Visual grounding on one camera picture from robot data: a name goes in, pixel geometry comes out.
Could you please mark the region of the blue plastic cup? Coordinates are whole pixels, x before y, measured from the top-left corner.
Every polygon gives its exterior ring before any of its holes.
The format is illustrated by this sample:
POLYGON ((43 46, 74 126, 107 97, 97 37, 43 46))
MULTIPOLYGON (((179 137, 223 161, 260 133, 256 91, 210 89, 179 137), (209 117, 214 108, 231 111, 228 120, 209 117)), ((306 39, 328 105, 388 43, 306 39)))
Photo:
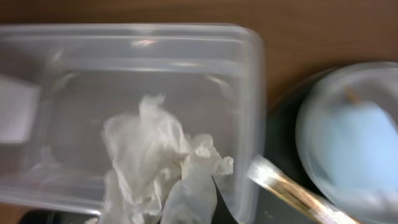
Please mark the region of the blue plastic cup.
POLYGON ((374 103, 344 105, 324 119, 322 158, 342 189, 393 191, 397 188, 397 130, 374 103))

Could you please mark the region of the white tissue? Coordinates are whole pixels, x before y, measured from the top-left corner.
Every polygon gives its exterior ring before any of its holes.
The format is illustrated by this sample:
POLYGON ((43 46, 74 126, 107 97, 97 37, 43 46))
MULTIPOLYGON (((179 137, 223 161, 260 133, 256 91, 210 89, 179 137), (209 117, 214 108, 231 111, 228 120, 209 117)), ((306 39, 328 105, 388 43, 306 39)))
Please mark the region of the white tissue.
POLYGON ((112 168, 100 223, 211 223, 218 203, 215 179, 233 173, 209 134, 194 137, 163 108, 164 97, 145 96, 138 113, 104 123, 112 168))

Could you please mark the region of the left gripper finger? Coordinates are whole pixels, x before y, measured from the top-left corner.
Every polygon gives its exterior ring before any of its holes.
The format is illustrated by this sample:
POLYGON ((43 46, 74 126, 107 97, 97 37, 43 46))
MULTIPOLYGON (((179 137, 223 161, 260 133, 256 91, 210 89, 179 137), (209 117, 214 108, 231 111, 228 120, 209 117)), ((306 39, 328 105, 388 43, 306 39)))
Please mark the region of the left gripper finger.
POLYGON ((213 214, 211 224, 238 224, 238 222, 234 219, 231 212, 227 208, 214 178, 212 179, 216 188, 217 205, 213 214))

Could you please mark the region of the gold coffee sachet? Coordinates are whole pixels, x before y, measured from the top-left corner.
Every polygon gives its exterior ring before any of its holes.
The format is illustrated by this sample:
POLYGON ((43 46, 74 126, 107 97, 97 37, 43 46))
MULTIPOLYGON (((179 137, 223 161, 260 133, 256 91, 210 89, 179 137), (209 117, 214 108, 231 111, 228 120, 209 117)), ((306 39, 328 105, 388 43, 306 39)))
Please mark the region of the gold coffee sachet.
POLYGON ((359 224, 321 196, 293 181, 262 156, 251 161, 247 177, 317 223, 359 224))

